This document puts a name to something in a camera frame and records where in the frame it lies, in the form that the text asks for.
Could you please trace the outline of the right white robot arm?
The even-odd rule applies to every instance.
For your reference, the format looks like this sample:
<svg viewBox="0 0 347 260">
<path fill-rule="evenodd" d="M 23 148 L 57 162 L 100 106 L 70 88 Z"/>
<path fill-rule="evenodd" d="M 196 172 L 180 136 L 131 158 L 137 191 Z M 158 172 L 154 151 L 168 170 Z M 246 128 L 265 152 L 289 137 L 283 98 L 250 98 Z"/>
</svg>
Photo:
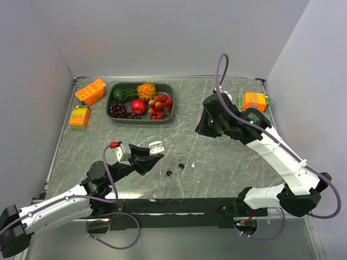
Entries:
<svg viewBox="0 0 347 260">
<path fill-rule="evenodd" d="M 263 157 L 285 181 L 267 187 L 246 187 L 238 195 L 237 210 L 249 216 L 260 208 L 282 208 L 287 213 L 302 217 L 312 211 L 321 199 L 327 183 L 308 170 L 302 160 L 283 142 L 271 122 L 257 109 L 239 111 L 225 93 L 223 107 L 216 93 L 207 97 L 196 133 L 217 138 L 226 135 L 238 140 Z"/>
</svg>

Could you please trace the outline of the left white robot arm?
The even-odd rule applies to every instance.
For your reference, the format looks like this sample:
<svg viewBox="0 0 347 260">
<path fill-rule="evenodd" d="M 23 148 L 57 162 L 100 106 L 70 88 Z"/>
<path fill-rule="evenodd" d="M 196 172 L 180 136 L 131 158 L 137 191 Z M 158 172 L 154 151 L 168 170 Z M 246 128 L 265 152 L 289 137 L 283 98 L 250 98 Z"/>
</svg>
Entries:
<svg viewBox="0 0 347 260">
<path fill-rule="evenodd" d="M 16 256 L 27 249 L 34 235 L 61 227 L 76 219 L 106 214 L 107 207 L 117 202 L 116 182 L 137 172 L 141 176 L 150 171 L 164 156 L 164 144 L 154 141 L 148 147 L 122 142 L 110 142 L 103 150 L 114 149 L 116 163 L 110 165 L 103 158 L 94 162 L 87 177 L 70 190 L 41 203 L 19 209 L 6 207 L 1 214 L 1 254 Z"/>
</svg>

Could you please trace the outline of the white earbud charging case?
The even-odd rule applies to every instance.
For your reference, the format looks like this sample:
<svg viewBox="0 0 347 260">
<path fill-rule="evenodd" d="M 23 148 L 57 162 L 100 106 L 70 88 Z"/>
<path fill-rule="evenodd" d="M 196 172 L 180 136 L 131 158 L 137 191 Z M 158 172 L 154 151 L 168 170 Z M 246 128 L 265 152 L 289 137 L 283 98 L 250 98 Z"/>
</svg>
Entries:
<svg viewBox="0 0 347 260">
<path fill-rule="evenodd" d="M 154 141 L 149 144 L 148 148 L 150 150 L 150 155 L 161 154 L 165 151 L 164 143 L 162 141 Z"/>
</svg>

